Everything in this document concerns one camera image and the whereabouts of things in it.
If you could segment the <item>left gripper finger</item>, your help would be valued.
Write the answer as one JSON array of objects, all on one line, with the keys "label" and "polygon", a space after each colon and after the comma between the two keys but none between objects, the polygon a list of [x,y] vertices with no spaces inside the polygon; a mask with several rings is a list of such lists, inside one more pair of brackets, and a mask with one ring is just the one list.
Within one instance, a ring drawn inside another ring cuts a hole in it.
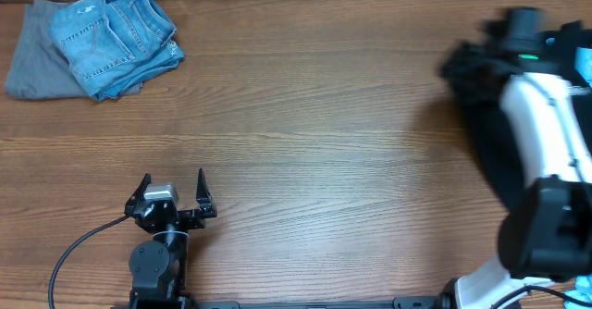
[{"label": "left gripper finger", "polygon": [[195,199],[201,209],[202,218],[217,217],[216,204],[207,187],[204,170],[202,168],[200,168],[198,172]]},{"label": "left gripper finger", "polygon": [[134,191],[134,193],[131,195],[131,197],[125,203],[125,207],[124,207],[124,215],[125,216],[133,216],[138,204],[144,200],[144,197],[143,197],[144,193],[145,193],[148,185],[151,183],[152,183],[151,175],[149,173],[146,173],[144,175],[144,177],[142,178],[140,185],[137,187],[137,189]]}]

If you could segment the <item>black polo shirt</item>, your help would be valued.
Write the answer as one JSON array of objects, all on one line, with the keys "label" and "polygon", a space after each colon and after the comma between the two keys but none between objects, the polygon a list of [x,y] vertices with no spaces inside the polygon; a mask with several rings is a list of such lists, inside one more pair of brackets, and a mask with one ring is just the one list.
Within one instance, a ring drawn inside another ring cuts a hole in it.
[{"label": "black polo shirt", "polygon": [[[478,165],[503,205],[512,210],[523,199],[523,169],[510,124],[495,94],[510,73],[486,63],[499,52],[499,43],[510,32],[506,22],[489,21],[485,33],[486,40],[481,44],[459,43],[441,65],[439,75],[448,83],[460,109]],[[574,111],[590,144],[591,88],[575,61],[578,50],[591,48],[591,30],[577,20],[540,35],[544,53],[559,61],[561,75],[575,87]]]}]

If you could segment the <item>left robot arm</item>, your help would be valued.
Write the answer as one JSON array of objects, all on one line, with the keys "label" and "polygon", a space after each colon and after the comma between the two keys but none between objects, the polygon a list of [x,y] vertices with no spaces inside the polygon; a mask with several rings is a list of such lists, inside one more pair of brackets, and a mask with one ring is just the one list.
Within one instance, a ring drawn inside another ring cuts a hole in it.
[{"label": "left robot arm", "polygon": [[150,175],[125,205],[124,214],[152,235],[132,251],[129,270],[132,288],[130,308],[195,308],[194,298],[185,291],[189,259],[189,232],[203,229],[207,218],[217,216],[204,172],[197,176],[197,206],[178,209],[179,196],[171,183],[155,185]]}]

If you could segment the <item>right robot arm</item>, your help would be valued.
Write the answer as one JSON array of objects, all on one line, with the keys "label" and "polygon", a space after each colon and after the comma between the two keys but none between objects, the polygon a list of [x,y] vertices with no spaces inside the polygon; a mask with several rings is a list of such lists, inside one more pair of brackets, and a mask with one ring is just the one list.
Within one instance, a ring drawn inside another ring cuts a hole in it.
[{"label": "right robot arm", "polygon": [[514,308],[533,290],[591,271],[591,153],[574,98],[586,95],[549,54],[542,13],[512,7],[441,68],[475,153],[508,209],[496,254],[451,281],[442,308]]}]

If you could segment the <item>folded blue denim jeans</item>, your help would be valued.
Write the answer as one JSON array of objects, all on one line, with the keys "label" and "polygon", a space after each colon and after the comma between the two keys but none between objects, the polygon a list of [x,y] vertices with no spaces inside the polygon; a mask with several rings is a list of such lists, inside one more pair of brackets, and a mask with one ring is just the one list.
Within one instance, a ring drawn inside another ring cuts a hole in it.
[{"label": "folded blue denim jeans", "polygon": [[115,99],[177,68],[177,27],[155,0],[79,0],[52,17],[49,36],[93,99]]}]

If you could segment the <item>folded grey garment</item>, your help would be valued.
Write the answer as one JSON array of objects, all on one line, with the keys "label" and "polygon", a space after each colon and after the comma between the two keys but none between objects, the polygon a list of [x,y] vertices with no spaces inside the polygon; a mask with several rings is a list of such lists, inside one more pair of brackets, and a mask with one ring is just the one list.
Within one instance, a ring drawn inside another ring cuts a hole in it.
[{"label": "folded grey garment", "polygon": [[[66,57],[49,35],[50,24],[54,14],[73,3],[57,3],[46,0],[34,0],[33,5],[26,6],[23,28],[13,55],[6,91],[18,99],[56,99],[87,97],[89,94],[80,87],[69,68]],[[131,7],[137,8],[144,22],[156,18],[170,23],[162,8],[154,0],[136,0]],[[115,50],[115,41],[103,42],[101,48],[114,59],[123,58],[123,50]],[[105,90],[105,97],[139,93],[142,82],[126,89]]]}]

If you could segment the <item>light blue t-shirt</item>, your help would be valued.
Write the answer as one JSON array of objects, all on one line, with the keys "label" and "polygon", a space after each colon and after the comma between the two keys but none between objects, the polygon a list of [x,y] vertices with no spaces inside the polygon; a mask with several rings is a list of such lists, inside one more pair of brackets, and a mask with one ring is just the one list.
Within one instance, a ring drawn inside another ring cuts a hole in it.
[{"label": "light blue t-shirt", "polygon": [[561,37],[556,33],[546,37],[546,44],[548,53],[561,64],[561,75],[573,85],[573,111],[591,151],[591,37]]}]

